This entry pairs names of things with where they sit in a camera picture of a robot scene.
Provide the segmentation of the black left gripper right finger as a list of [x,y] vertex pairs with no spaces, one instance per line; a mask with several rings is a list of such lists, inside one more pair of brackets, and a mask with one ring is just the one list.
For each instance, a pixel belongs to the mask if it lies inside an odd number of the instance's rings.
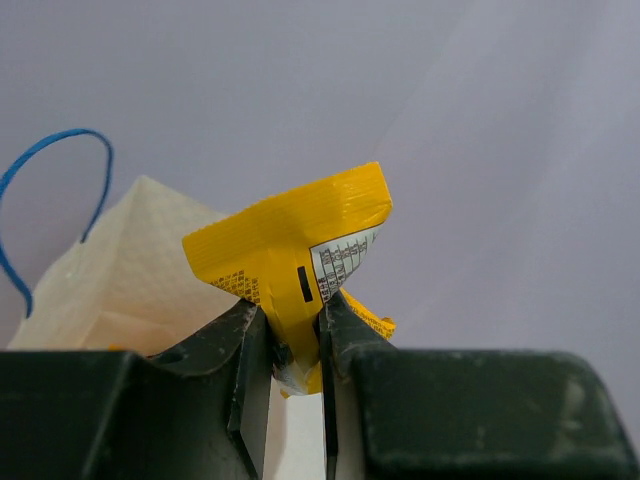
[[635,479],[599,375],[559,351],[399,349],[337,294],[318,316],[330,479]]

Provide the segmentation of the yellow snack bar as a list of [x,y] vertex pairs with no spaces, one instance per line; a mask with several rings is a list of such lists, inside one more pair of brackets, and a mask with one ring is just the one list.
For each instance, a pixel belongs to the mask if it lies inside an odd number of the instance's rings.
[[198,280],[264,312],[284,397],[321,392],[316,317],[362,265],[392,207],[382,168],[371,162],[270,196],[183,238]]

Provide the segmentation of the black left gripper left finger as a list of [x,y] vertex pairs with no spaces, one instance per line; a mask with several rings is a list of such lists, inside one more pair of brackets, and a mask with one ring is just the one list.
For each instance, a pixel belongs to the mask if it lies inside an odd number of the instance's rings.
[[5,479],[259,479],[270,334],[247,301],[163,353],[5,351]]

